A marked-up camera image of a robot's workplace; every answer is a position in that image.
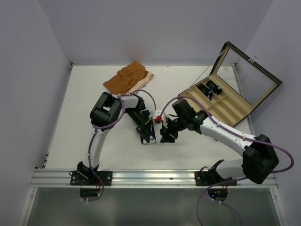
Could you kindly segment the navy blue underwear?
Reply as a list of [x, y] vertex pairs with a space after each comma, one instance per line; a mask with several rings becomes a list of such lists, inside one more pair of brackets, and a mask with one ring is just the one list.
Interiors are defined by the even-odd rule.
[[148, 133], [149, 142], [147, 142], [147, 140], [143, 136], [140, 136], [141, 144], [143, 145], [155, 144], [157, 140], [156, 140], [155, 128], [152, 120], [147, 124], [147, 132], [149, 132]]

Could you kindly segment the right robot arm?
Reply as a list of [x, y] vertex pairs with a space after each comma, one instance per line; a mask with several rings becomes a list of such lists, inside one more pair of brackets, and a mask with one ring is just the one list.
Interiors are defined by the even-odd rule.
[[177, 116], [173, 120], [166, 116], [163, 118], [161, 143], [175, 142], [178, 133], [188, 129], [221, 142], [240, 156], [231, 161], [219, 160], [207, 171], [197, 171], [195, 177], [198, 186], [220, 185], [240, 177], [262, 184], [278, 165], [279, 159], [266, 135], [255, 137], [240, 132], [205, 110], [196, 112], [183, 98], [173, 103], [172, 107]]

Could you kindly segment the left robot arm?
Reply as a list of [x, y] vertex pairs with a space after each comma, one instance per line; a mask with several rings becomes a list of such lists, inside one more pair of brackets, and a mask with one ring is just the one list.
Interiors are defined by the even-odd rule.
[[142, 97], [136, 94], [113, 96], [103, 92], [90, 112], [94, 132], [88, 146], [85, 158], [77, 165], [77, 173], [87, 185], [98, 182], [97, 174], [100, 153], [109, 131], [127, 114], [137, 125], [142, 144], [156, 142], [151, 113], [146, 109]]

